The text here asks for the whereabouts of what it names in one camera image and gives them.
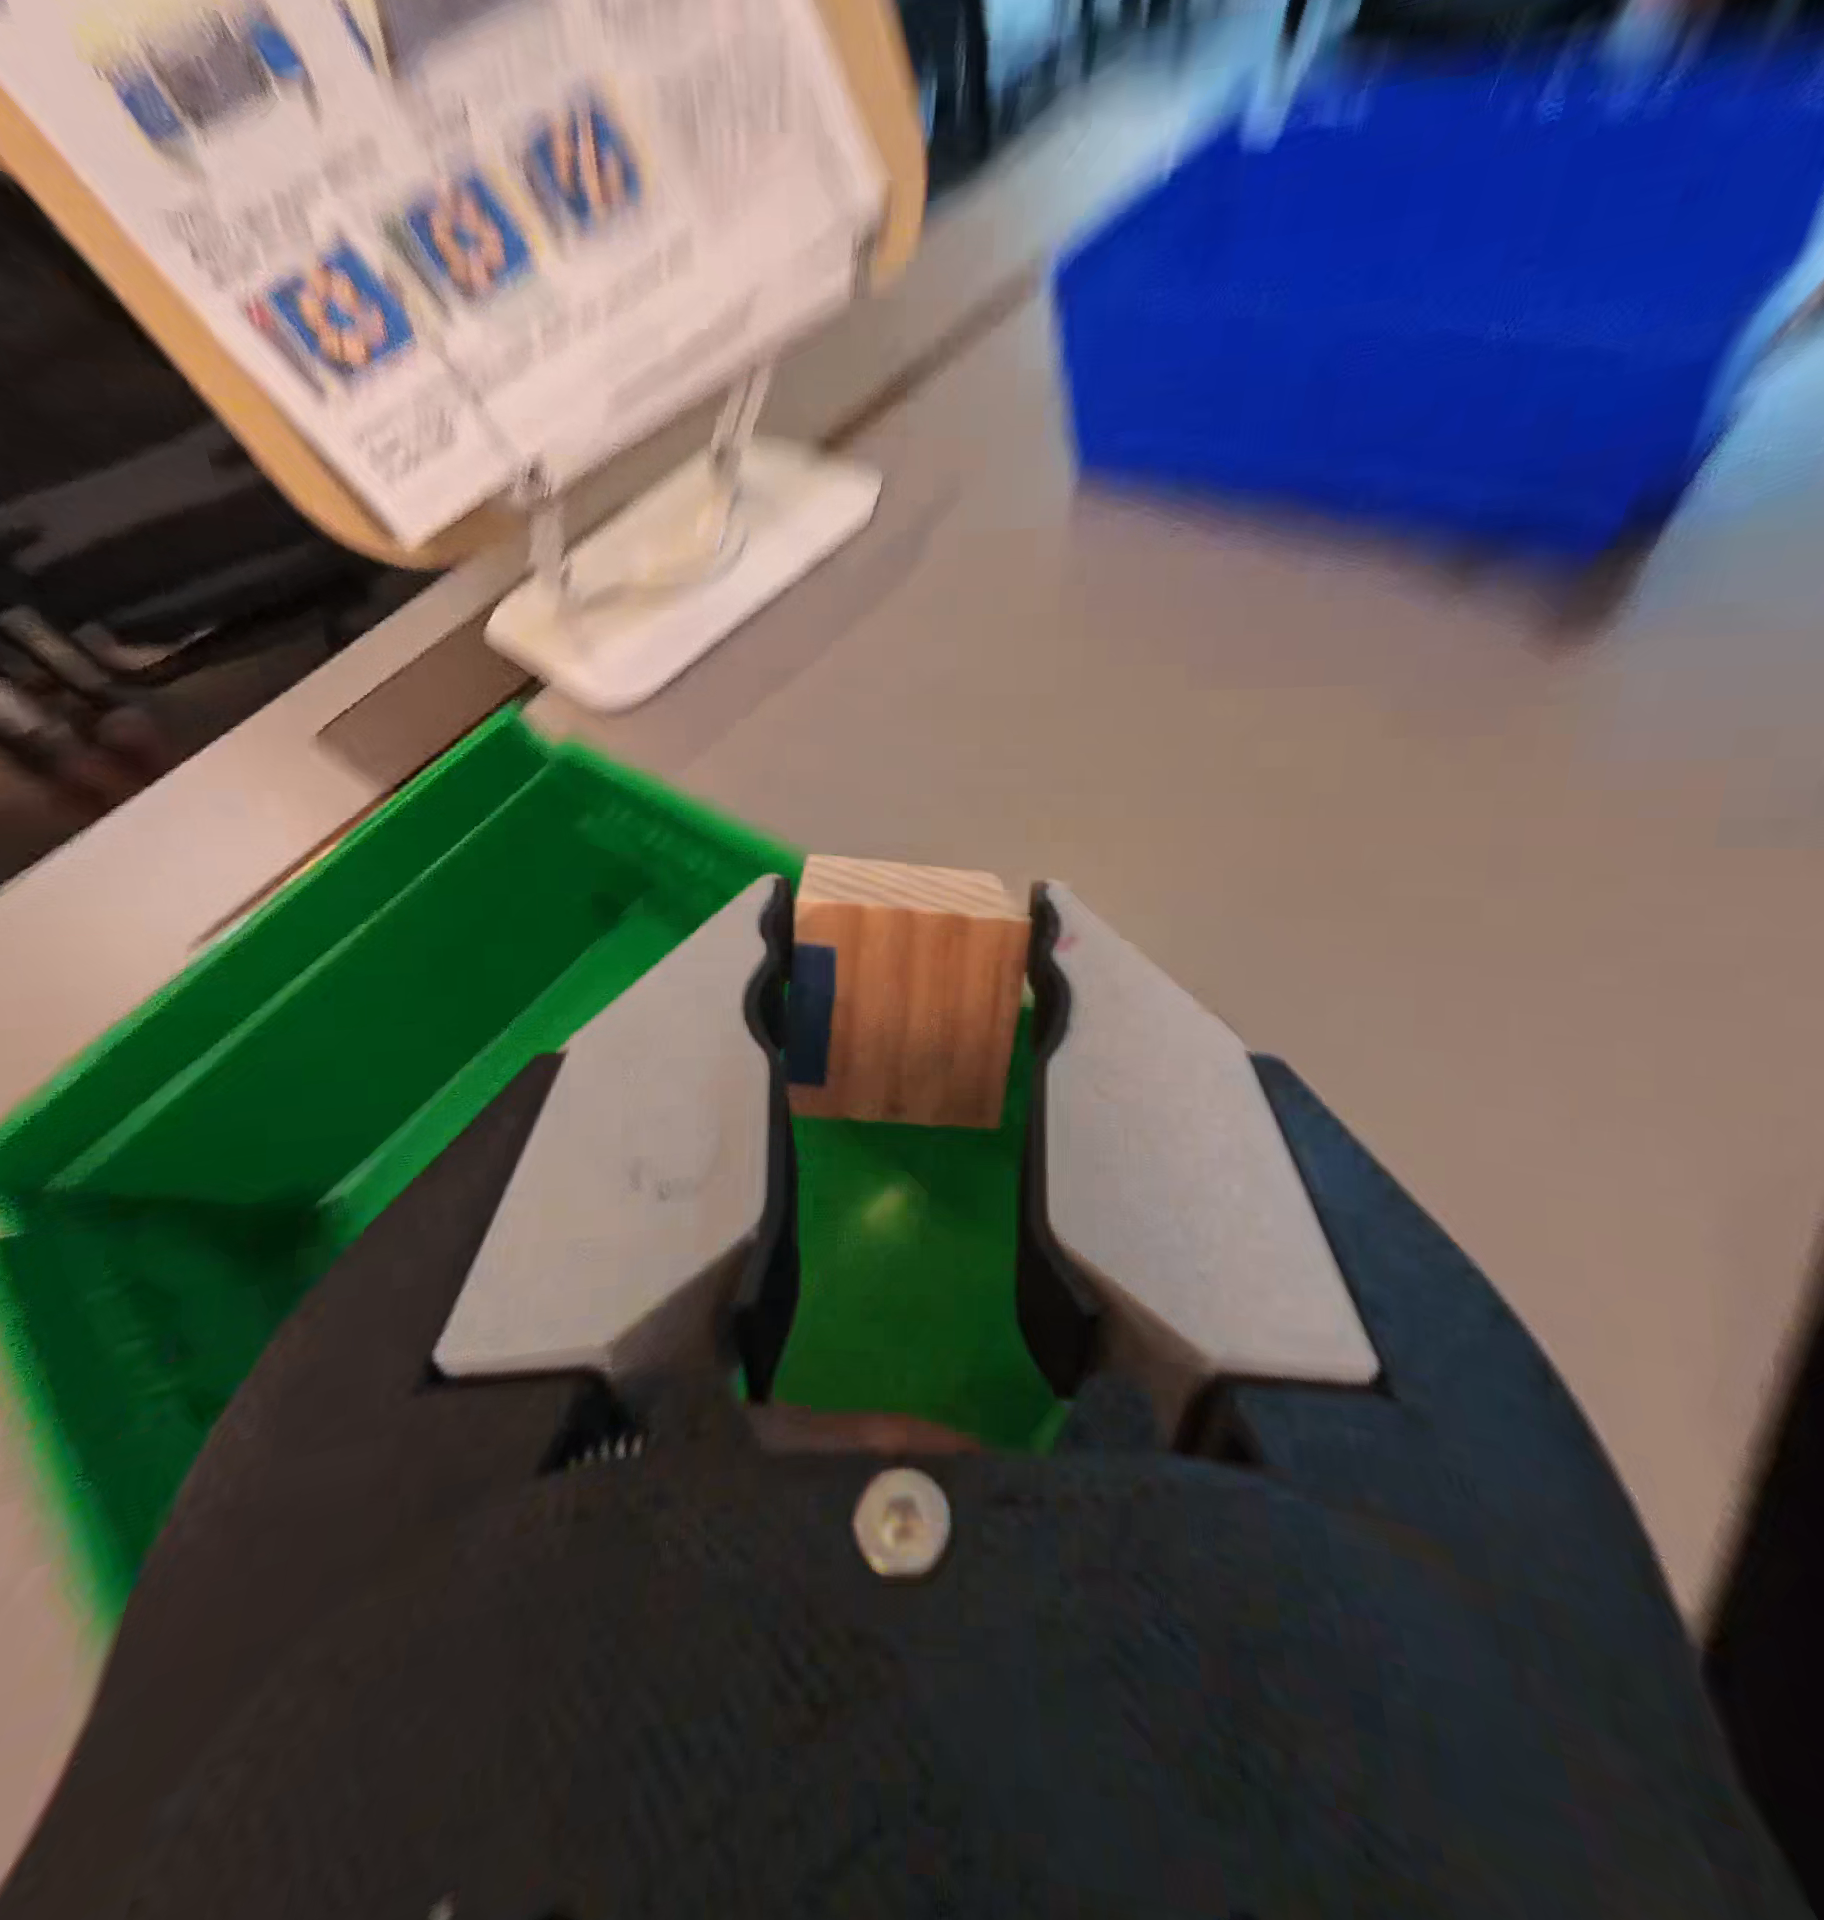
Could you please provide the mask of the blue plastic bin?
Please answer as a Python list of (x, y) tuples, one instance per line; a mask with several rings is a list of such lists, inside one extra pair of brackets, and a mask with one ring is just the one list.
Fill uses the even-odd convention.
[(1824, 204), (1824, 43), (1390, 61), (1061, 254), (1080, 474), (1584, 579), (1651, 548)]

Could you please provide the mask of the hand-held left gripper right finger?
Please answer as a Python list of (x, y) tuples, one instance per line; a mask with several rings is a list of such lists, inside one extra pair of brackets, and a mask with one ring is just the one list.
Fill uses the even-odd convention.
[(1050, 1392), (1373, 1391), (1381, 1357), (1239, 1034), (1060, 881), (1027, 949), (1017, 1318)]

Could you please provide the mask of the dark furniture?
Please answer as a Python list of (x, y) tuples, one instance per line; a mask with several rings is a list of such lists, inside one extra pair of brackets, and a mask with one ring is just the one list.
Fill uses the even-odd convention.
[(0, 887), (426, 581), (301, 517), (0, 172)]

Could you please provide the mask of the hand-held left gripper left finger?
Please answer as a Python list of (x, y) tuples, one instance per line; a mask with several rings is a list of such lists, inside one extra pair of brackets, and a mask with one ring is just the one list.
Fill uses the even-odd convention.
[(700, 1372), (772, 1398), (803, 1297), (791, 899), (758, 876), (565, 1043), (433, 1347), (446, 1381)]

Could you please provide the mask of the green plastic tray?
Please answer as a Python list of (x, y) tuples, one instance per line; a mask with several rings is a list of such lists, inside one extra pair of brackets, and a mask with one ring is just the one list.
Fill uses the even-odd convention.
[[(3, 1372), (92, 1625), (328, 1267), (767, 875), (805, 856), (499, 715), (0, 1122)], [(1030, 1024), (996, 1130), (795, 1120), (781, 1401), (1056, 1438), (1015, 1280)]]

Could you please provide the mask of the wooden cube with blue mark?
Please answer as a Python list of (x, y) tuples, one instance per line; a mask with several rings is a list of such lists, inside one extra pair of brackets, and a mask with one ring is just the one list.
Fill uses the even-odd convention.
[(791, 1113), (1000, 1128), (1032, 938), (1020, 895), (986, 869), (811, 852), (791, 906)]

